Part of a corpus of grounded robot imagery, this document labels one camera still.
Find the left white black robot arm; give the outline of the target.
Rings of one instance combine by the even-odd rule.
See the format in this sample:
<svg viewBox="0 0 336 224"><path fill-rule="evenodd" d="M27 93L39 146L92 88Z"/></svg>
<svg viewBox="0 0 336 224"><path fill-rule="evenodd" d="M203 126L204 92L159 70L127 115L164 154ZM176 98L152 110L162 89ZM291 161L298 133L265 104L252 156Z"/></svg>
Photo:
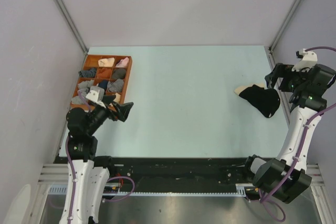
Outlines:
<svg viewBox="0 0 336 224"><path fill-rule="evenodd" d="M107 182L116 175L112 157L97 156L97 129L110 119L124 122L133 103L98 101L92 111L72 108L67 113L69 130L65 147L68 159L68 185L60 223L98 223L99 208Z"/></svg>

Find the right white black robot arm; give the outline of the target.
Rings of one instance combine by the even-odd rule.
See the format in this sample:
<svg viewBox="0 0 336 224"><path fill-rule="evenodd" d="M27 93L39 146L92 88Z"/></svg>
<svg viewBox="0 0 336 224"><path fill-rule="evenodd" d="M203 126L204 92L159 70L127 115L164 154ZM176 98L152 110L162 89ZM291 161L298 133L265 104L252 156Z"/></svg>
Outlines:
<svg viewBox="0 0 336 224"><path fill-rule="evenodd" d="M316 64L297 71L293 65L278 63L265 77L267 88L273 90L279 78L279 90L292 94L290 124L283 147L270 160L257 155L248 157L242 176L266 193L262 202L273 196L288 204L311 184L312 178L306 173L307 153L316 126L332 108L322 96L335 83L335 70Z"/></svg>

